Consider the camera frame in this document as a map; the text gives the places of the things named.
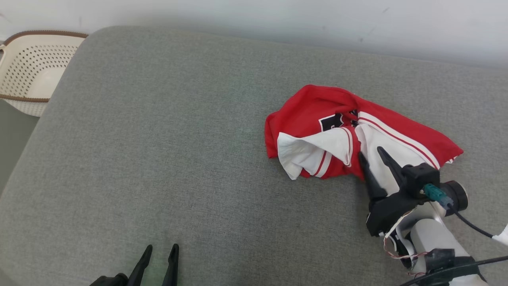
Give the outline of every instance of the gray fabric surface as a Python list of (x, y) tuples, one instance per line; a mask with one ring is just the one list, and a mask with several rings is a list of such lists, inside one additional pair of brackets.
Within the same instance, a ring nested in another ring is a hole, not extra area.
[(38, 120), (0, 99), (0, 197)]
[(0, 282), (2, 282), (2, 286), (19, 286), (19, 284), (11, 280), (11, 278), (7, 276), (2, 269), (0, 269)]
[[(306, 84), (346, 88), (448, 135), (442, 170), (463, 215), (498, 233), (508, 83), (497, 71), (162, 28), (89, 36), (0, 200), (0, 268), (22, 286), (130, 273), (146, 245), (157, 285), (173, 243), (179, 285), (395, 285), (408, 279), (369, 236), (354, 177), (291, 181), (266, 157), (265, 117)], [(455, 217), (477, 260), (502, 247)], [(504, 285), (506, 264), (481, 267)]]

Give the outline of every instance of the red jersey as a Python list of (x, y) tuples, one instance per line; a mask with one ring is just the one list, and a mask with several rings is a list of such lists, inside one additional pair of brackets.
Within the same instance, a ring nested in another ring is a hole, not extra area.
[(347, 90), (315, 85), (304, 86), (267, 117), (265, 142), (268, 157), (278, 157), (293, 180), (299, 175), (326, 179), (350, 173), (362, 178), (361, 151), (376, 179), (389, 189), (396, 184), (392, 186), (391, 175), (393, 182), (381, 178), (390, 173), (377, 146), (401, 166), (426, 162), (436, 169), (463, 153), (436, 130)]

